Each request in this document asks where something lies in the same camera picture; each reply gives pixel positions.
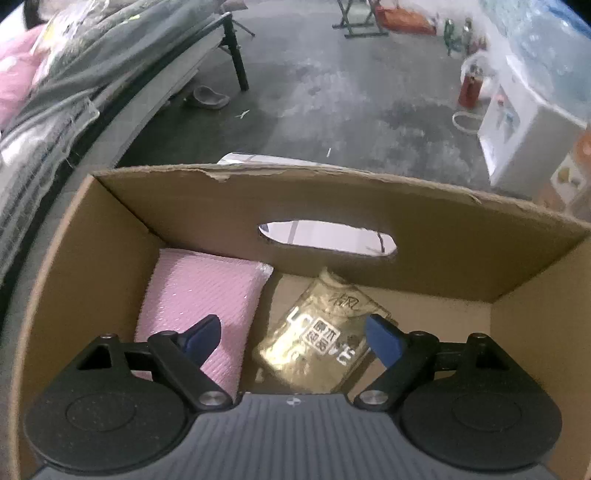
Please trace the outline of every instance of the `cardboard box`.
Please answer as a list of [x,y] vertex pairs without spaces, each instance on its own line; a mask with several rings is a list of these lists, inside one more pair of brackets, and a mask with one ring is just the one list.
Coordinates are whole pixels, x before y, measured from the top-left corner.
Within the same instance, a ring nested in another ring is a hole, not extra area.
[[[281,245],[258,225],[324,220],[390,234],[392,257]],[[174,166],[99,173],[56,233],[26,312],[12,385],[14,478],[32,471],[21,416],[95,336],[132,340],[158,249],[267,262],[249,351],[323,266],[356,283],[405,331],[464,342],[486,332],[560,406],[549,466],[584,477],[591,458],[591,226],[486,193],[329,167]],[[246,355],[241,388],[257,391]],[[373,365],[362,388],[379,372]]]

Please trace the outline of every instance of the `pink bubble wrap package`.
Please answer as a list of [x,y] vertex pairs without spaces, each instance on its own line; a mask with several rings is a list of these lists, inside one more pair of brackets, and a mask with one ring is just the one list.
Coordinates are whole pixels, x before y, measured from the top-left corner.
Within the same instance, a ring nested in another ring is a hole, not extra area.
[[202,370],[236,398],[248,330],[272,272],[270,265],[260,262],[161,249],[135,341],[145,342],[162,330],[184,332],[208,314],[217,315],[222,340]]

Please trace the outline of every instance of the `white appliance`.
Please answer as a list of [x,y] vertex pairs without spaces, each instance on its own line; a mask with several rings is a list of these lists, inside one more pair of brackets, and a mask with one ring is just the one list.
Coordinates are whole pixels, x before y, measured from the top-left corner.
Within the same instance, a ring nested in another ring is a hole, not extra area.
[[573,148],[586,122],[548,103],[526,78],[520,61],[508,56],[478,137],[491,185],[531,198]]

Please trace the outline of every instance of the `gold foil package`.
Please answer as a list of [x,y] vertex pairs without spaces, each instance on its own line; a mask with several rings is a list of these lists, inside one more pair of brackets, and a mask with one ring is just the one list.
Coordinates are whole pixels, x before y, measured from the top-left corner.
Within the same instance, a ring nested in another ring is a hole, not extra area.
[[365,319],[389,313],[324,269],[254,355],[298,393],[336,391],[368,353]]

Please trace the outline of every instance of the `pink fabric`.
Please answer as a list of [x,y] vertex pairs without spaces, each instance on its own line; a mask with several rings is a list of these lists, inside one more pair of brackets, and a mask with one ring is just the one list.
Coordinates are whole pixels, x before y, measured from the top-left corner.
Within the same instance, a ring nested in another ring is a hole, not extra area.
[[272,267],[249,260],[164,248],[144,298],[136,342],[161,330],[184,332],[208,314],[222,340],[202,370],[236,398],[246,337]]
[[0,45],[0,130],[21,109],[44,54],[30,51],[45,25]]

